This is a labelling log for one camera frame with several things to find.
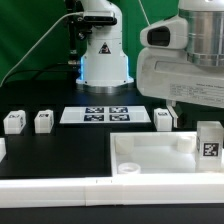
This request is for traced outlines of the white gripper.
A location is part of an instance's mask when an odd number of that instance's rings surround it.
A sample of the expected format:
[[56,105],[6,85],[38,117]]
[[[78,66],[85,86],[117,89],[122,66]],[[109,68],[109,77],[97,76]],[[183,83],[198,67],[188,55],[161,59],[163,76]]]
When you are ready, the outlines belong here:
[[176,101],[224,108],[224,68],[197,66],[184,50],[144,48],[138,56],[137,88],[144,96],[166,99],[173,127],[181,127]]

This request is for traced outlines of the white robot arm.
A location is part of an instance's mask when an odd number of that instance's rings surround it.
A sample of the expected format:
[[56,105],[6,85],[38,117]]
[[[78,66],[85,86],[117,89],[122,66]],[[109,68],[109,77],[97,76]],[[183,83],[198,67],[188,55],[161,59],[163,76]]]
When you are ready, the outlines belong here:
[[140,33],[136,77],[122,50],[122,13],[108,0],[81,0],[92,33],[77,84],[113,92],[136,83],[144,96],[224,108],[224,0],[179,0],[178,14]]

